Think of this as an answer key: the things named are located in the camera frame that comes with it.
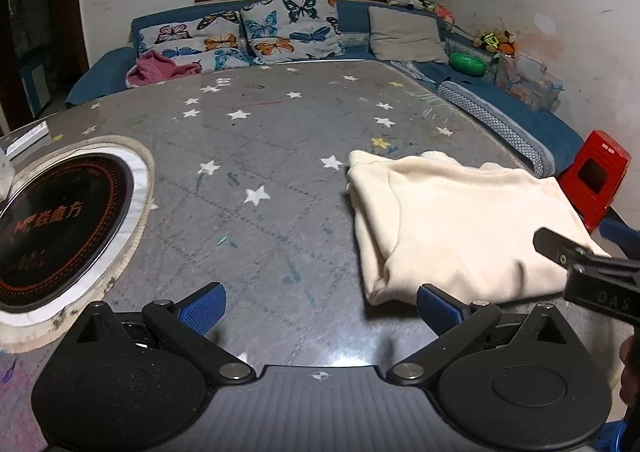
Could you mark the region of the pink cloth on sofa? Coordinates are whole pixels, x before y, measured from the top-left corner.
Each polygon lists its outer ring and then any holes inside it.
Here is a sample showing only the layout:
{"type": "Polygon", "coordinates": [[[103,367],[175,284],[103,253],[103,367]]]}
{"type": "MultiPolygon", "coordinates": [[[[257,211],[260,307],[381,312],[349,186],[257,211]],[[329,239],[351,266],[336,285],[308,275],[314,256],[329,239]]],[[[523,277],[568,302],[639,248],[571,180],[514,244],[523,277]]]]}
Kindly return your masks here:
{"type": "Polygon", "coordinates": [[[148,50],[137,58],[134,66],[127,72],[125,84],[129,89],[145,87],[197,75],[201,71],[202,67],[198,62],[177,64],[155,50],[148,50]]]}

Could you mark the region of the clear plastic storage box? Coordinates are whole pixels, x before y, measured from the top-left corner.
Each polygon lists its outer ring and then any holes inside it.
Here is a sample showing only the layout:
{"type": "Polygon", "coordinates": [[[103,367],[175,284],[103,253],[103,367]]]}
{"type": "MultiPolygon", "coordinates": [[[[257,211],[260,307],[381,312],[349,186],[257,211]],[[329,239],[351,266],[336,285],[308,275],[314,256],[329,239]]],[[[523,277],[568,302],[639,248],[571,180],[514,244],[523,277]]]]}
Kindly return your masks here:
{"type": "Polygon", "coordinates": [[[562,79],[526,53],[500,54],[495,84],[532,110],[542,112],[551,111],[564,90],[562,79]]]}

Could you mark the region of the colourful toys pile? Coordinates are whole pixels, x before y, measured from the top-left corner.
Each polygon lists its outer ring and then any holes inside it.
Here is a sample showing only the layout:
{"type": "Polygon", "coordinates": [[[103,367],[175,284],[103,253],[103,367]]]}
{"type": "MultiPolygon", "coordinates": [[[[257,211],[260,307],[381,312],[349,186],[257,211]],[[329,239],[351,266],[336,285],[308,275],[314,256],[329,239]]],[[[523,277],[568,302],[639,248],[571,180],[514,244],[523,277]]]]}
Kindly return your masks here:
{"type": "Polygon", "coordinates": [[[491,54],[513,56],[516,51],[515,39],[515,35],[508,30],[478,30],[474,35],[473,45],[491,54]]]}

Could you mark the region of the left butterfly pillow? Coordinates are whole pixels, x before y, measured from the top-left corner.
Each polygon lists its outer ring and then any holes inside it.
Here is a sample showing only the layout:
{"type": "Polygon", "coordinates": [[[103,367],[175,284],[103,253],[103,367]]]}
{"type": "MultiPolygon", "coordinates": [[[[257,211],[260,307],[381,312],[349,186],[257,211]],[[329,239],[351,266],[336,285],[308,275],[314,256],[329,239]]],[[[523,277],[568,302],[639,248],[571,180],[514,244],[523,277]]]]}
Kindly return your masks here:
{"type": "Polygon", "coordinates": [[[140,54],[154,50],[178,65],[198,63],[203,72],[250,65],[237,11],[148,26],[139,30],[137,42],[140,54]]]}

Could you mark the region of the right butterfly pillow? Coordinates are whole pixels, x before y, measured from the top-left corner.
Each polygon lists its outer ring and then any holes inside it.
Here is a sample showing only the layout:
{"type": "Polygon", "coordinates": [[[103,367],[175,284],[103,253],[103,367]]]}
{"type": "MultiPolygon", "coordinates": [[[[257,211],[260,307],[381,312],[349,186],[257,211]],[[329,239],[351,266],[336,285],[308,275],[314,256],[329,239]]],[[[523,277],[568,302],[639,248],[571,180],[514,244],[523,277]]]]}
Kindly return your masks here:
{"type": "Polygon", "coordinates": [[[241,18],[258,64],[322,60],[345,52],[337,0],[258,0],[242,8],[241,18]]]}

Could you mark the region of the cream knit garment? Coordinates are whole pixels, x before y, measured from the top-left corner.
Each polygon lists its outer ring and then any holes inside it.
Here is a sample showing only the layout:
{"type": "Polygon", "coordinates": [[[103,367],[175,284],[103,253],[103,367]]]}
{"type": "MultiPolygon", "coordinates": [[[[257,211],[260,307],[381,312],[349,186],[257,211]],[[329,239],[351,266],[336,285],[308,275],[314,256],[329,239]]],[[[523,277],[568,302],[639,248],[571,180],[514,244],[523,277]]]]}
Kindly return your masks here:
{"type": "Polygon", "coordinates": [[[558,182],[523,169],[463,166],[437,151],[399,160],[354,151],[347,178],[372,306],[415,304],[425,283],[462,302],[558,294],[565,271],[534,249],[540,228],[603,252],[558,182]]]}

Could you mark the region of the white flat box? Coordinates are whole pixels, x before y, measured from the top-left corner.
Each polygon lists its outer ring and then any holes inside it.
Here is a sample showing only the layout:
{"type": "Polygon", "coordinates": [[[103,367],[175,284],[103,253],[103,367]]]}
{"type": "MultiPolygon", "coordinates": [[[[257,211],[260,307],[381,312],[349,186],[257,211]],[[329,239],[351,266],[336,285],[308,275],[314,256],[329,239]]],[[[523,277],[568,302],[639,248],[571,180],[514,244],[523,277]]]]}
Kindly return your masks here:
{"type": "Polygon", "coordinates": [[[41,139],[46,138],[48,134],[49,127],[47,122],[44,120],[11,142],[6,148],[6,157],[9,160],[14,160],[18,154],[21,154],[31,146],[34,146],[41,139]]]}

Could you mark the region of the round black induction cooktop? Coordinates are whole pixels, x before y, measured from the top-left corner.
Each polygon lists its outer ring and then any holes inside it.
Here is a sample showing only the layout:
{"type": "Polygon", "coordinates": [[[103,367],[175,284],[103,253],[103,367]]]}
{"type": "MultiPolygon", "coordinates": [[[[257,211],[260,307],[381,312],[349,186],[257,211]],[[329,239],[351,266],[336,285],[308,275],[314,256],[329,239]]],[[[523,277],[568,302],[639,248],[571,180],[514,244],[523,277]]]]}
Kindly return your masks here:
{"type": "Polygon", "coordinates": [[[26,312],[74,285],[122,224],[134,190],[111,154],[63,160],[1,213],[1,308],[26,312]]]}

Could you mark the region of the butterfly pillow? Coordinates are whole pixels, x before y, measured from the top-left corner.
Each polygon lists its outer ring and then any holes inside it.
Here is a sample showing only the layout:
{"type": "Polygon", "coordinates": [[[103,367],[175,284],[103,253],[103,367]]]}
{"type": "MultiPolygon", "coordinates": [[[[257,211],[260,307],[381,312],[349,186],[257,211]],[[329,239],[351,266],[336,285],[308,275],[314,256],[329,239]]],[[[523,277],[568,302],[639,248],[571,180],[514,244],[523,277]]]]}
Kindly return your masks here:
{"type": "Polygon", "coordinates": [[[322,60],[345,52],[337,0],[258,0],[242,8],[241,18],[258,64],[322,60]]]}
{"type": "Polygon", "coordinates": [[[154,50],[178,65],[198,63],[203,72],[250,65],[237,11],[148,26],[139,30],[137,42],[140,54],[154,50]]]}

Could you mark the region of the red plastic stool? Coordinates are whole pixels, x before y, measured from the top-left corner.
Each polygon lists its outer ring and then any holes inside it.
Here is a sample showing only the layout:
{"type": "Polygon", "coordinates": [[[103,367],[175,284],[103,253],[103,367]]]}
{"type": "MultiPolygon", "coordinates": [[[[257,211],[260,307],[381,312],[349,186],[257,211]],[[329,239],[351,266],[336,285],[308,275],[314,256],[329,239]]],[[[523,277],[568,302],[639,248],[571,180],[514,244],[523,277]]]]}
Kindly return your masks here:
{"type": "Polygon", "coordinates": [[[603,130],[594,130],[574,162],[559,175],[559,185],[588,232],[605,217],[622,184],[631,155],[603,130]]]}

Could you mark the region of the green round toy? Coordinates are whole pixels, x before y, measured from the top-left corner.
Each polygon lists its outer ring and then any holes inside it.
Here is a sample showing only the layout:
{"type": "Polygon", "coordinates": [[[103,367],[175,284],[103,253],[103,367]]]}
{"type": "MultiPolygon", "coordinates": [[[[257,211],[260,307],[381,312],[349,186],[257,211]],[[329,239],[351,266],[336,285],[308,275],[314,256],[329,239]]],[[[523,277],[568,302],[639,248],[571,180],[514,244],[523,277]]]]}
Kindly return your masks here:
{"type": "Polygon", "coordinates": [[[450,53],[449,65],[460,73],[474,77],[482,77],[487,71],[485,61],[463,52],[450,53]]]}

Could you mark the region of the grey cushion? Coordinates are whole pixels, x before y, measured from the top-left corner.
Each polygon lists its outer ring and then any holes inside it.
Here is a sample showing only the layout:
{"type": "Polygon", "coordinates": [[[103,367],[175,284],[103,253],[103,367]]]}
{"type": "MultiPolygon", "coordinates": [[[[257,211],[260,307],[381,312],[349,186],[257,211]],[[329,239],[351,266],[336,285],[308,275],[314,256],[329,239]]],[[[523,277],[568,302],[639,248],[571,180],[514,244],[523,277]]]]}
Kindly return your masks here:
{"type": "Polygon", "coordinates": [[[438,23],[422,14],[370,7],[370,48],[382,61],[446,64],[438,23]]]}

